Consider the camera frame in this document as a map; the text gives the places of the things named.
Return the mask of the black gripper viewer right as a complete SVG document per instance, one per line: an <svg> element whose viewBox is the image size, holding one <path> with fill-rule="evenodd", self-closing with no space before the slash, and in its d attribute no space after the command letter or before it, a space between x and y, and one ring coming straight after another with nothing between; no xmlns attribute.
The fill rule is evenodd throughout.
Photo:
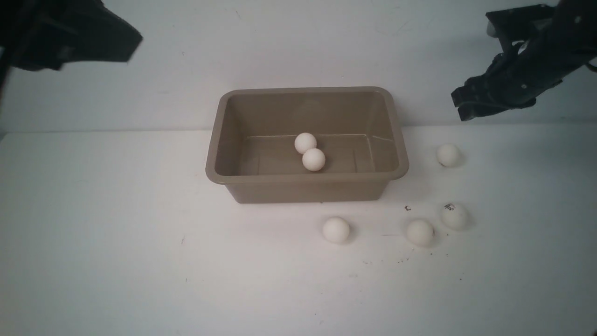
<svg viewBox="0 0 597 336"><path fill-rule="evenodd" d="M596 2L561 0L551 24L503 52L484 77L471 77L451 98L460 120L533 106L536 98L596 58Z"/></svg>

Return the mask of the black gripper viewer left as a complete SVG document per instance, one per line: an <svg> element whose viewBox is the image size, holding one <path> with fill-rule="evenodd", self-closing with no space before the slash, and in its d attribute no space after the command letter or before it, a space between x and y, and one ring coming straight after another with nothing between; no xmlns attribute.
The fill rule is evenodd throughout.
<svg viewBox="0 0 597 336"><path fill-rule="evenodd" d="M66 63L128 62L141 33L101 0L3 0L1 67L60 70Z"/></svg>

